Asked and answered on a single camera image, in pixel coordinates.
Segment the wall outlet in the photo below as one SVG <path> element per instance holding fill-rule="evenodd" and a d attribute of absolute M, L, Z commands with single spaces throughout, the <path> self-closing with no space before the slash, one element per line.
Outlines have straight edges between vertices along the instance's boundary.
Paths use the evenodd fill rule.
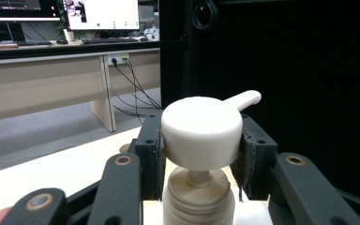
<path fill-rule="evenodd" d="M 128 53 L 110 54 L 108 55 L 108 65 L 113 66 L 113 59 L 116 59 L 116 65 L 126 64 L 129 59 Z"/>

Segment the gray floor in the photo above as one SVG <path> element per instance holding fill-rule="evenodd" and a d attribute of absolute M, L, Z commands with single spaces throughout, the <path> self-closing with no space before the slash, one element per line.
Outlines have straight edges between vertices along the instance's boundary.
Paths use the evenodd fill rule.
<path fill-rule="evenodd" d="M 160 105 L 160 89 L 145 93 Z M 136 93 L 113 97 L 113 104 L 120 110 L 138 113 L 156 113 L 148 98 Z M 116 131 L 109 132 L 91 112 L 89 103 L 67 106 L 45 112 L 36 112 L 0 120 L 0 170 L 28 160 L 43 157 L 84 143 L 139 127 L 143 118 L 128 115 L 115 109 Z"/>

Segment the white pump head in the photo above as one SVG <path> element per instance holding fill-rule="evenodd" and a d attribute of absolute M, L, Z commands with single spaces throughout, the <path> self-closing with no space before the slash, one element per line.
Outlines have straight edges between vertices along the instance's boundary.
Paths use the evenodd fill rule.
<path fill-rule="evenodd" d="M 230 165 L 237 158 L 242 135 L 239 111 L 260 99 L 259 92 L 246 91 L 224 101 L 211 97 L 175 101 L 161 118 L 166 156 L 194 171 Z"/>

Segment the computer monitor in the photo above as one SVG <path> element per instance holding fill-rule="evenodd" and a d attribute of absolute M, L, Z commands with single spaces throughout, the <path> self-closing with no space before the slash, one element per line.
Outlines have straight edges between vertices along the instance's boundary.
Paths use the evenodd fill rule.
<path fill-rule="evenodd" d="M 138 0 L 63 0 L 67 30 L 137 31 Z"/>
<path fill-rule="evenodd" d="M 0 0 L 0 22 L 60 21 L 56 0 Z"/>

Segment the desk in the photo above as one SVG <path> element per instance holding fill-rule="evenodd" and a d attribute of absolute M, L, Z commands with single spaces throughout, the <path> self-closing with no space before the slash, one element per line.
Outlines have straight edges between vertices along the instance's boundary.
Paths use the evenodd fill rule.
<path fill-rule="evenodd" d="M 129 53 L 142 87 L 160 87 L 159 49 L 136 49 L 135 44 L 123 50 L 118 44 L 81 46 L 74 41 L 67 46 L 0 50 L 0 119 L 90 101 L 93 113 L 114 131 L 111 97 L 134 88 L 109 67 L 108 55 Z M 126 76 L 132 76 L 128 70 Z"/>
<path fill-rule="evenodd" d="M 0 171 L 0 209 L 13 205 L 26 194 L 40 188 L 60 188 L 66 196 L 86 188 L 101 178 L 107 159 L 119 154 L 119 149 L 137 138 L 139 132 L 139 127 L 134 128 Z M 175 167 L 176 165 L 167 159 L 165 185 Z M 238 189 L 230 167 L 223 168 L 223 171 L 227 174 L 237 198 Z M 250 202 L 246 196 L 243 199 L 244 203 L 236 201 L 236 215 L 242 219 L 257 218 L 262 214 L 268 217 L 264 204 Z M 144 201 L 143 205 L 144 224 L 161 224 L 161 202 Z M 271 224 L 271 220 L 267 221 L 268 223 L 252 224 Z"/>

